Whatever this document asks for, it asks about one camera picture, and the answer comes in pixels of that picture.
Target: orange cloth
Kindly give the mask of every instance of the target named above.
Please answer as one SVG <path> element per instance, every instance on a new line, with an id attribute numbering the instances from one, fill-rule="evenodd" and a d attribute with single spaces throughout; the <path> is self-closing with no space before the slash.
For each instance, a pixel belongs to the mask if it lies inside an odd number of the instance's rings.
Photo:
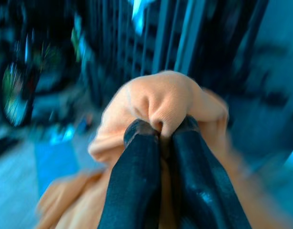
<path id="1" fill-rule="evenodd" d="M 161 133 L 164 145 L 186 115 L 198 121 L 208 147 L 223 165 L 227 165 L 229 145 L 226 137 L 226 104 L 180 73 L 166 71 L 139 77 L 125 84 L 113 97 L 102 115 L 97 136 L 89 146 L 91 156 L 105 163 L 107 168 L 93 175 L 79 174 L 68 181 L 59 180 L 51 184 L 38 205 L 42 217 L 37 228 L 97 228 L 111 170 L 124 150 L 123 135 L 126 128 L 137 118 L 147 121 Z M 175 229 L 169 170 L 164 160 L 166 157 L 168 152 L 162 155 L 160 228 Z"/>

